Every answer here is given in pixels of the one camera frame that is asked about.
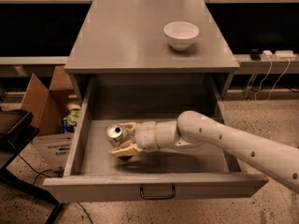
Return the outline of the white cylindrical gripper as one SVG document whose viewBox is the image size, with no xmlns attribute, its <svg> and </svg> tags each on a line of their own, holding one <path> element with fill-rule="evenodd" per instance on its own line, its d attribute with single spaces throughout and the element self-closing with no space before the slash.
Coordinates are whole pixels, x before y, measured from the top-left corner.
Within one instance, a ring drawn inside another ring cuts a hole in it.
<svg viewBox="0 0 299 224">
<path fill-rule="evenodd" d="M 136 122 L 123 122 L 121 126 L 129 134 L 135 134 L 136 144 L 132 141 L 126 141 L 114 147 L 110 154 L 117 158 L 137 156 L 141 149 L 172 148 L 179 140 L 178 125 L 175 120 L 164 122 L 146 121 L 138 126 Z"/>
</svg>

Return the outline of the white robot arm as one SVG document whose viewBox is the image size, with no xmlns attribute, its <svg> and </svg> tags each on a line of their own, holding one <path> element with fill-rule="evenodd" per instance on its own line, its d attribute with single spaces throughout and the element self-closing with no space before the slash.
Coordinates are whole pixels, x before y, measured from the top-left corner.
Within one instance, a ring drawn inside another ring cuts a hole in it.
<svg viewBox="0 0 299 224">
<path fill-rule="evenodd" d="M 201 113 L 185 111 L 176 120 L 123 122 L 109 126 L 114 157 L 137 156 L 160 149 L 196 150 L 214 145 L 299 192 L 299 149 L 221 124 Z"/>
</svg>

